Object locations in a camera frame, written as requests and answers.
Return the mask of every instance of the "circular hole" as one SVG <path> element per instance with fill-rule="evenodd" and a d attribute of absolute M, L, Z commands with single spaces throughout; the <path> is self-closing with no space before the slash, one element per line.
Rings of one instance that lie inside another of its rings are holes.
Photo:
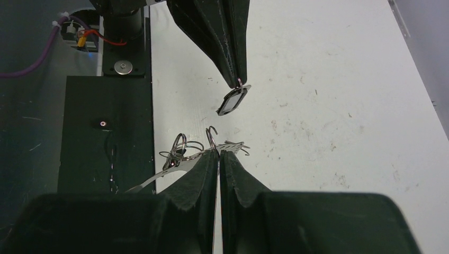
<path fill-rule="evenodd" d="M 91 29 L 100 29 L 100 15 L 94 9 L 82 9 L 72 12 L 70 15 L 75 16 L 87 24 Z M 70 20 L 66 21 L 61 25 L 59 30 L 59 35 L 65 44 L 69 45 L 71 48 L 84 51 L 84 52 L 98 52 L 93 39 L 94 36 L 88 36 L 86 44 L 84 47 L 78 47 L 78 31 L 84 30 L 85 28 L 81 26 L 76 21 Z"/>

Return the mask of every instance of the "gray floor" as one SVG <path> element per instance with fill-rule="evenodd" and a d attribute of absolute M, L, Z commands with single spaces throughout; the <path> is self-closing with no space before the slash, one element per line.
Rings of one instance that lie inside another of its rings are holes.
<path fill-rule="evenodd" d="M 449 137 L 449 1 L 389 2 L 446 136 Z"/>

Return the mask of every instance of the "small metal tag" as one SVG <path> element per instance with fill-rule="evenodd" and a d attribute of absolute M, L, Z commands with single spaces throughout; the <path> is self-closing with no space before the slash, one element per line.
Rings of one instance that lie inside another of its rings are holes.
<path fill-rule="evenodd" d="M 242 86 L 232 90 L 224 97 L 224 101 L 217 110 L 219 116 L 226 115 L 234 111 L 248 93 L 251 85 Z"/>

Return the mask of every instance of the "scratch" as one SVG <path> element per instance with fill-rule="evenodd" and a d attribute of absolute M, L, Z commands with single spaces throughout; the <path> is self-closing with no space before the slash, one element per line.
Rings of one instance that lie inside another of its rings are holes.
<path fill-rule="evenodd" d="M 40 118 L 36 118 L 36 117 L 28 117 L 28 116 L 23 116 L 22 118 L 24 118 L 24 119 L 33 119 L 33 120 L 38 120 L 38 121 L 42 121 L 42 119 L 40 119 Z"/>
<path fill-rule="evenodd" d="M 30 149 L 29 151 L 32 151 L 32 150 L 34 150 L 34 149 L 36 149 L 36 148 L 40 147 L 40 146 L 41 146 L 41 144 L 42 144 L 42 143 L 39 143 L 39 145 L 37 145 L 37 146 L 35 146 L 35 147 L 31 148 L 31 149 Z"/>

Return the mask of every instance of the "dark gray surface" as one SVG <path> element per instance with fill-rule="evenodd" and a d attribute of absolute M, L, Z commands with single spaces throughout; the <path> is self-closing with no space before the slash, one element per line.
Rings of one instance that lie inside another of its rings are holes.
<path fill-rule="evenodd" d="M 449 137 L 449 1 L 391 1 L 408 30 L 405 41 Z"/>
<path fill-rule="evenodd" d="M 88 0 L 2 1 L 0 72 L 35 62 L 58 13 L 86 7 L 92 7 Z M 32 198 L 56 192 L 66 77 L 95 76 L 96 65 L 95 53 L 76 51 L 57 37 L 35 72 L 0 79 L 0 229 Z"/>

